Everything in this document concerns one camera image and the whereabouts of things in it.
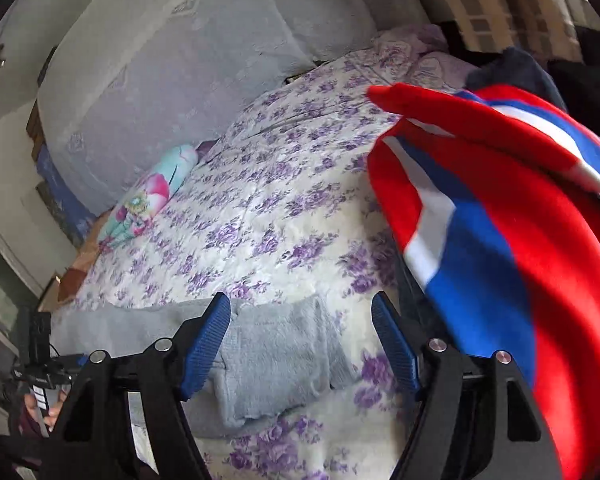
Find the person's left hand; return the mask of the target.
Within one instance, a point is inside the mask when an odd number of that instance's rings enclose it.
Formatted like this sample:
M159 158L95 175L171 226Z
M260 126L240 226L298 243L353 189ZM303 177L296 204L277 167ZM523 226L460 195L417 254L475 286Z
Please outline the person's left hand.
M70 389L68 387L61 388L58 393L57 402L48 409L46 416L42 415L41 410L38 408L38 399L32 393L26 393L23 396L23 403L26 407L28 415L38 422L41 426L46 428L47 432L52 432L56 425L58 416L64 407L65 400L68 398Z

